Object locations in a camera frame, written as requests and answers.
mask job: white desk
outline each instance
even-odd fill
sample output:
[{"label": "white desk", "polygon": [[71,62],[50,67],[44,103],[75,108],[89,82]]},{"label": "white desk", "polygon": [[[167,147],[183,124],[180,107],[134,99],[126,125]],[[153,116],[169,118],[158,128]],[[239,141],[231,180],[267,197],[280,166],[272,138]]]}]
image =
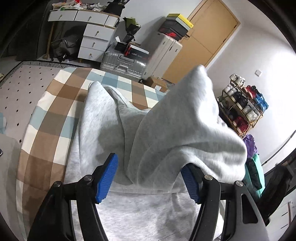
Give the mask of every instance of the white desk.
[{"label": "white desk", "polygon": [[88,23],[83,34],[78,58],[101,62],[114,34],[119,16],[90,11],[66,9],[50,11],[48,21],[80,21]]}]

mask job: wooden desk leg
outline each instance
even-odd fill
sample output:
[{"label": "wooden desk leg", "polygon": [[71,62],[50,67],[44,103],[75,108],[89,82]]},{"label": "wooden desk leg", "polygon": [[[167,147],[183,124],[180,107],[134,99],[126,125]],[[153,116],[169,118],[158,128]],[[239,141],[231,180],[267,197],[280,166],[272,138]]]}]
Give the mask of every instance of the wooden desk leg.
[{"label": "wooden desk leg", "polygon": [[48,37],[48,42],[47,42],[47,49],[46,49],[46,54],[43,55],[43,59],[48,59],[49,57],[49,46],[50,46],[50,42],[52,39],[52,33],[54,31],[54,22],[52,22],[52,27],[50,29],[50,33],[49,33],[49,37]]}]

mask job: door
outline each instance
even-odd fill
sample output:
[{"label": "door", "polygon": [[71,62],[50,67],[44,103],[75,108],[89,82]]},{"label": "door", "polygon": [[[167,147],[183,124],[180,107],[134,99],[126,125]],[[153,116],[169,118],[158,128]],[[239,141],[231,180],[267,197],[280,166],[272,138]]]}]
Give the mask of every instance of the door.
[{"label": "door", "polygon": [[239,25],[220,0],[207,0],[200,5],[190,20],[194,27],[181,40],[183,48],[163,75],[171,83],[179,82],[198,64],[207,66]]}]

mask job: door frame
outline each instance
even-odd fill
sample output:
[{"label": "door frame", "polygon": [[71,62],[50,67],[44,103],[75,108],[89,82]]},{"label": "door frame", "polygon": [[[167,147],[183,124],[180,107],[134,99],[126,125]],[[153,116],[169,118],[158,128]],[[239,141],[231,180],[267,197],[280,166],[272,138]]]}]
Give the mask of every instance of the door frame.
[{"label": "door frame", "polygon": [[[193,12],[189,15],[187,18],[189,21],[193,19],[193,17],[197,14],[197,12],[201,9],[201,7],[209,0],[202,0],[198,6],[193,10]],[[209,65],[209,63],[215,58],[215,56],[218,54],[218,52],[222,49],[224,44],[230,39],[230,37],[233,35],[233,33],[237,30],[239,25],[241,24],[240,21],[236,18],[236,16],[233,14],[233,12],[226,6],[226,4],[222,0],[218,0],[220,3],[223,4],[223,6],[230,12],[230,14],[234,17],[234,19],[237,21],[237,25],[234,27],[234,29],[231,31],[231,33],[227,36],[227,38],[224,40],[224,42],[220,45],[220,47],[217,49],[217,51],[213,54],[213,56],[209,59],[209,61],[205,64],[205,67]]]}]

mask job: white sneaker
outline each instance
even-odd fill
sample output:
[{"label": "white sneaker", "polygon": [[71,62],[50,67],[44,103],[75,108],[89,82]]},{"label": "white sneaker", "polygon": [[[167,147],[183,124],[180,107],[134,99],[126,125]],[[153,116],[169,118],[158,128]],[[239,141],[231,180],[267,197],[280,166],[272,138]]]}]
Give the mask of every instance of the white sneaker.
[{"label": "white sneaker", "polygon": [[253,122],[258,118],[258,115],[254,112],[254,110],[251,110],[246,114],[246,117],[250,122]]},{"label": "white sneaker", "polygon": [[229,85],[227,85],[226,87],[225,87],[225,89],[224,89],[224,91],[225,91],[225,93],[228,93],[230,90],[232,90],[233,89],[233,85],[232,84],[229,84]]},{"label": "white sneaker", "polygon": [[242,112],[246,115],[252,110],[251,106],[247,105],[245,108],[242,109]]},{"label": "white sneaker", "polygon": [[232,90],[230,90],[227,94],[229,96],[232,96],[235,92],[237,92],[237,89],[236,88],[233,88]]},{"label": "white sneaker", "polygon": [[239,86],[239,87],[241,87],[241,88],[243,88],[244,87],[244,83],[246,82],[246,80],[244,79],[244,78],[242,78],[242,77],[238,77],[237,78],[237,80],[235,81],[235,83]]},{"label": "white sneaker", "polygon": [[229,76],[229,78],[232,80],[232,81],[235,81],[237,79],[237,75],[236,74],[232,74],[231,76]]}]

